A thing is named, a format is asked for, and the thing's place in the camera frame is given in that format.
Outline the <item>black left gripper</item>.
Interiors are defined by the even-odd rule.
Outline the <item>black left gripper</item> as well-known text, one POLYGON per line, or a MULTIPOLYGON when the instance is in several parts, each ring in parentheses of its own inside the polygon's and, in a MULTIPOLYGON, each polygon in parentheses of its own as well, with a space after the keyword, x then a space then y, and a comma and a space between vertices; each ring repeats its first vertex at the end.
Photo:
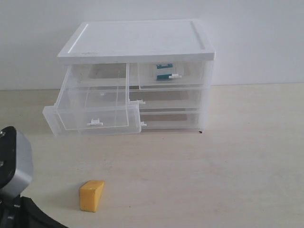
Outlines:
POLYGON ((65 228, 66 226, 44 213, 31 198, 18 195, 0 198, 2 228, 65 228))

